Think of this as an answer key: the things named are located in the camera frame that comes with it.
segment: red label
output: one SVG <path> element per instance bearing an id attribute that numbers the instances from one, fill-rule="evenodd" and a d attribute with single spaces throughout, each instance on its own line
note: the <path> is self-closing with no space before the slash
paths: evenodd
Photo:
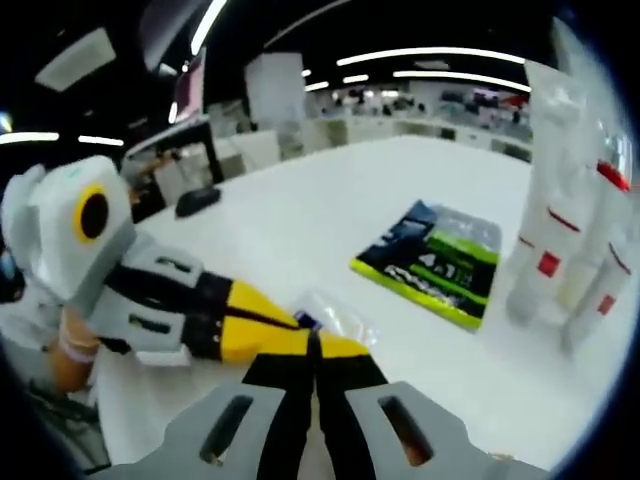
<path id="1" fill-rule="evenodd" d="M 606 315 L 613 307 L 613 304 L 616 303 L 616 299 L 611 295 L 605 295 L 602 301 L 600 302 L 600 306 L 598 307 L 598 313 L 602 315 Z"/>
<path id="2" fill-rule="evenodd" d="M 552 253 L 545 251 L 540 259 L 540 263 L 538 264 L 538 270 L 551 278 L 555 275 L 558 265 L 560 265 L 560 259 Z"/>

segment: ceiling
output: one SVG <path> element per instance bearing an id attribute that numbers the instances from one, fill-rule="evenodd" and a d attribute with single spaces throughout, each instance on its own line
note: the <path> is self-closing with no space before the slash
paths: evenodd
<path id="1" fill-rule="evenodd" d="M 175 5 L 180 0 L 155 0 Z M 146 70 L 139 40 L 140 21 L 149 0 L 53 0 L 37 8 L 16 2 L 3 12 L 0 53 L 0 109 L 14 119 L 16 131 L 57 131 L 66 142 L 39 145 L 37 155 L 54 163 L 92 152 L 71 148 L 77 135 L 121 138 L 125 146 L 166 128 L 175 77 Z M 163 62 L 180 70 L 190 58 L 189 42 L 208 1 L 175 37 Z M 393 48 L 456 46 L 514 54 L 555 65 L 549 41 L 551 6 L 514 11 L 513 3 L 474 6 L 448 2 L 395 0 L 373 6 L 367 0 L 229 0 L 207 39 L 205 101 L 213 103 L 244 95 L 243 67 L 262 51 L 301 52 L 308 83 L 366 73 L 372 82 L 390 80 L 398 69 L 416 69 L 414 57 L 376 60 L 337 67 L 337 59 Z M 326 11 L 270 42 L 306 15 Z M 34 82 L 37 73 L 65 48 L 92 30 L 104 27 L 117 58 L 68 90 L 58 93 Z M 17 37 L 16 31 L 23 32 Z M 521 65 L 469 56 L 437 56 L 451 70 L 526 83 Z M 99 153 L 113 152 L 111 147 Z"/>

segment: clear plastic bag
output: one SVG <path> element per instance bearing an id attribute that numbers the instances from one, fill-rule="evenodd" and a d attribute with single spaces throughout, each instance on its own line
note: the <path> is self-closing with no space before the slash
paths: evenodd
<path id="1" fill-rule="evenodd" d="M 305 292 L 290 311 L 305 326 L 326 328 L 366 347 L 371 347 L 378 340 L 378 331 L 362 315 L 346 302 L 320 290 Z"/>

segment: red cap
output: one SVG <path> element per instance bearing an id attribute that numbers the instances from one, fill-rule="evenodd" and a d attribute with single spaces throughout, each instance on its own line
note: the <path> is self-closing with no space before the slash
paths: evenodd
<path id="1" fill-rule="evenodd" d="M 631 190 L 629 181 L 610 163 L 599 161 L 598 172 L 600 173 L 600 175 L 613 183 L 618 189 L 624 192 L 628 192 Z"/>

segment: computer mouse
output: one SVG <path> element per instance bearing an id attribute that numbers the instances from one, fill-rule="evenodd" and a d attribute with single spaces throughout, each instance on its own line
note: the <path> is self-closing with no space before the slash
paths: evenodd
<path id="1" fill-rule="evenodd" d="M 176 218 L 190 217 L 220 200 L 222 192 L 215 187 L 205 187 L 184 193 L 176 205 Z"/>

